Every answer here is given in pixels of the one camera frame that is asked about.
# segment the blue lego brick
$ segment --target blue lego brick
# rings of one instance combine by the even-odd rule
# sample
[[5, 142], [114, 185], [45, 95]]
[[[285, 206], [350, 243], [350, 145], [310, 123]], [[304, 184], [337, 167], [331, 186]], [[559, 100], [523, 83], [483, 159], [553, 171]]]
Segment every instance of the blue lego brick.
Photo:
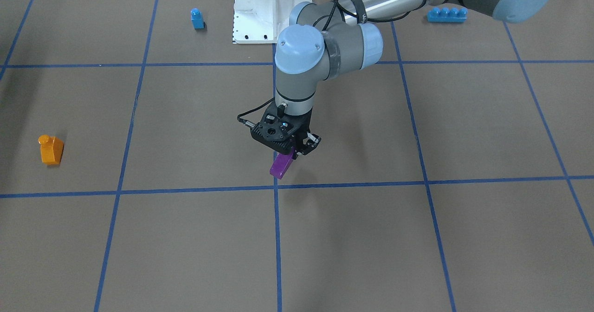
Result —
[[456, 8], [447, 9], [442, 8], [441, 10], [437, 7], [431, 9], [427, 13], [427, 20], [429, 22], [439, 23], [464, 23], [468, 15], [468, 9], [462, 8], [460, 10]]
[[194, 8], [191, 11], [191, 20], [194, 25], [194, 29], [204, 29], [204, 20], [202, 19], [202, 13], [198, 8]]

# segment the orange block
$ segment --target orange block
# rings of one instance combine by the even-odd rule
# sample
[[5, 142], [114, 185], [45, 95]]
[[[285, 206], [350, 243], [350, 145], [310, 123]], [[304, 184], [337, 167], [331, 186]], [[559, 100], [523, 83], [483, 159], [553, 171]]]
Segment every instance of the orange block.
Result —
[[41, 160], [44, 164], [60, 164], [62, 160], [62, 151], [64, 151], [64, 142], [55, 136], [44, 134], [39, 137], [41, 144]]

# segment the blue toy block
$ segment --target blue toy block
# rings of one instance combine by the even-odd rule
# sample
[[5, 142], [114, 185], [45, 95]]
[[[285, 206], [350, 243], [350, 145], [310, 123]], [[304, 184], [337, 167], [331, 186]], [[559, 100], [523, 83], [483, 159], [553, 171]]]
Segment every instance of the blue toy block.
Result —
[[198, 8], [194, 8], [191, 11], [192, 14], [192, 24], [194, 25], [194, 29], [204, 29], [204, 20], [202, 19], [202, 13]]
[[427, 20], [429, 22], [441, 22], [441, 23], [464, 23], [468, 15], [468, 9], [462, 8], [460, 10], [456, 8], [447, 9], [442, 8], [441, 10], [437, 7], [431, 9], [427, 13]]

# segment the purple block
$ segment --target purple block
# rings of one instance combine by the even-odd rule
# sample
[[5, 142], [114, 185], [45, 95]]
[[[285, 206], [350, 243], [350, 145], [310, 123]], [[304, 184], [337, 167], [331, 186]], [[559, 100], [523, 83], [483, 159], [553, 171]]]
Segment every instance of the purple block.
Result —
[[276, 155], [276, 159], [270, 168], [270, 175], [276, 177], [277, 179], [282, 179], [284, 173], [289, 170], [291, 166], [291, 162], [293, 162], [293, 155], [295, 154], [295, 147], [291, 149], [291, 152], [288, 155], [281, 155], [280, 153]]

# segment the floor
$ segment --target floor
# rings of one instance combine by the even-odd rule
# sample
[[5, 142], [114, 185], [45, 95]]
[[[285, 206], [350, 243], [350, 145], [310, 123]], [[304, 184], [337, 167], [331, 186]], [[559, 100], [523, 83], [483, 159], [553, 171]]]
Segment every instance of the floor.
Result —
[[0, 311], [592, 310], [594, 0], [381, 24], [280, 181], [232, 6], [0, 0]]

